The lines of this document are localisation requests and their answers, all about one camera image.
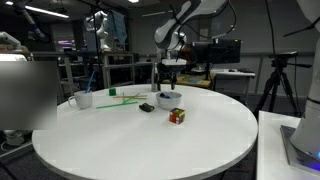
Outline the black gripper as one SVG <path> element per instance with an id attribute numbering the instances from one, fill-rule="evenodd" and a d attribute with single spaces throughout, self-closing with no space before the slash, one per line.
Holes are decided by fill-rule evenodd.
<path id="1" fill-rule="evenodd" d="M 177 75 L 186 68 L 187 61 L 179 58 L 162 59 L 158 64 L 159 78 L 157 80 L 157 89 L 161 91 L 161 82 L 168 80 L 171 82 L 171 90 L 175 90 Z"/>

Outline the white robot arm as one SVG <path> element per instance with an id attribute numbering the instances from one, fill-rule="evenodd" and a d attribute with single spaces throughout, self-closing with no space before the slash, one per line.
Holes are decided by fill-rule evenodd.
<path id="1" fill-rule="evenodd" d="M 220 7 L 225 8 L 229 5 L 235 14 L 235 10 L 230 3 L 230 0 L 187 0 L 178 11 L 173 11 L 172 17 L 158 27 L 154 34 L 154 42 L 158 49 L 165 50 L 168 57 L 160 60 L 152 65 L 152 80 L 151 89 L 153 92 L 161 90 L 161 83 L 168 80 L 171 83 L 171 89 L 175 89 L 177 75 L 172 70 L 172 67 L 185 66 L 187 61 L 177 56 L 175 59 L 169 57 L 172 50 L 180 52 L 186 42 L 186 36 L 181 29 L 188 24 L 189 21 L 194 21 L 201 18 L 214 18 L 218 16 L 217 10 Z M 236 27 L 237 15 L 234 15 L 234 23 L 231 28 L 219 37 L 225 36 L 233 31 Z"/>

